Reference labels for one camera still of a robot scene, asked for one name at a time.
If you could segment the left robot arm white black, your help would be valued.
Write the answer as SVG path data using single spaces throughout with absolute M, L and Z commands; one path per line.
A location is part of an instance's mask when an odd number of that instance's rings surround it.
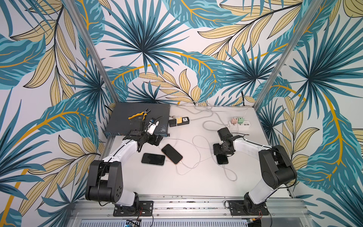
M 108 202 L 127 208 L 136 208 L 139 196 L 123 186 L 123 165 L 145 143 L 158 146 L 161 135 L 141 132 L 123 138 L 120 146 L 102 160 L 95 160 L 89 166 L 85 198 L 88 201 Z

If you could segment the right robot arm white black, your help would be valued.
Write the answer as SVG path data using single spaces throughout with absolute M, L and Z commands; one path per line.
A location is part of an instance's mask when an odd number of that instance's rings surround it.
M 216 157 L 232 156 L 241 151 L 259 161 L 261 180 L 244 196 L 246 207 L 260 206 L 274 194 L 281 185 L 288 184 L 297 179 L 297 171 L 286 150 L 281 145 L 265 146 L 247 140 L 243 134 L 233 136 L 227 127 L 217 131 L 222 141 L 214 144 L 213 151 Z

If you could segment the pink case phone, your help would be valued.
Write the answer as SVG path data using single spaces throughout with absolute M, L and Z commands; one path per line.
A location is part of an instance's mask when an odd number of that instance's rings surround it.
M 178 164 L 183 156 L 170 144 L 165 145 L 161 151 L 174 163 Z

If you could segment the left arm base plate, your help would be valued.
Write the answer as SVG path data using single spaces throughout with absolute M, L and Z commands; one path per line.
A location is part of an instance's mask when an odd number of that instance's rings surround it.
M 153 201 L 137 201 L 132 206 L 115 205 L 114 217 L 151 217 L 153 215 Z

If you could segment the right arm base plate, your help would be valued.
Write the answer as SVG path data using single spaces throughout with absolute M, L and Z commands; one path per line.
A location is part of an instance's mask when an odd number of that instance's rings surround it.
M 265 203 L 254 204 L 248 200 L 226 201 L 232 216 L 268 216 Z

